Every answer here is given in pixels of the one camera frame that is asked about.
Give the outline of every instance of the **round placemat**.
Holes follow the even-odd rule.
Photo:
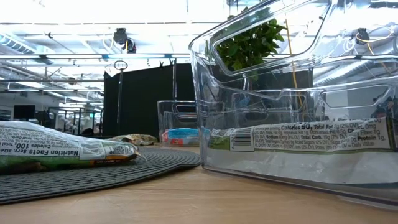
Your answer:
[[[142,157],[107,167],[0,175],[0,205],[131,184],[200,164],[193,152],[143,148]]]

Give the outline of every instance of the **green plant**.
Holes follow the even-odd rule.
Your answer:
[[[284,41],[280,34],[283,29],[286,28],[278,25],[276,19],[271,19],[223,41],[217,46],[217,51],[230,70],[259,65],[264,63],[264,57],[277,54],[279,46],[274,41]]]

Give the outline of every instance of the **fluorescent light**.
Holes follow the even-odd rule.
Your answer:
[[[164,58],[164,54],[111,54],[109,58]]]
[[[77,90],[77,91],[97,91],[97,92],[100,92],[100,91],[104,91],[104,90],[100,90],[100,89],[82,89],[82,90]]]
[[[68,114],[68,111],[78,111],[78,110],[81,110],[82,108],[68,108],[68,107],[64,107],[64,108],[60,108],[59,109],[59,114],[62,114],[62,115],[65,115],[65,110],[67,111],[67,114]]]
[[[172,58],[190,58],[189,54],[172,54]]]
[[[63,108],[84,108],[83,105],[64,105],[64,104],[60,104],[60,107],[63,107]]]
[[[89,101],[89,100],[87,100],[86,98],[78,97],[78,96],[68,96],[68,98],[71,99],[71,100],[80,101],[80,102],[87,102],[87,101]]]
[[[101,59],[102,55],[47,55],[48,59]]]
[[[40,59],[39,55],[0,55],[0,59]]]
[[[49,92],[51,95],[53,95],[53,96],[57,96],[57,97],[64,97],[64,96],[62,96],[61,94],[58,94],[58,93],[53,93],[53,92]]]
[[[10,89],[7,91],[39,91],[39,90],[31,90],[31,89]]]
[[[54,90],[43,90],[43,91],[74,91],[74,90],[70,90],[70,89],[54,89]]]
[[[20,84],[20,85],[24,85],[24,86],[33,87],[33,88],[44,88],[45,87],[45,85],[42,85],[37,82],[16,82],[16,83]]]

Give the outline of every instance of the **small clear container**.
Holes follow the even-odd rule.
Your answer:
[[[397,13],[388,0],[264,1],[194,39],[204,168],[397,206]],[[286,29],[260,54],[266,23]]]
[[[199,146],[194,101],[158,101],[159,139],[164,146]]]

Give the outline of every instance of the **table surface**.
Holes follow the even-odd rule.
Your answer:
[[[398,221],[398,212],[196,167],[126,187],[5,205],[0,207],[0,220],[12,224],[391,224]]]

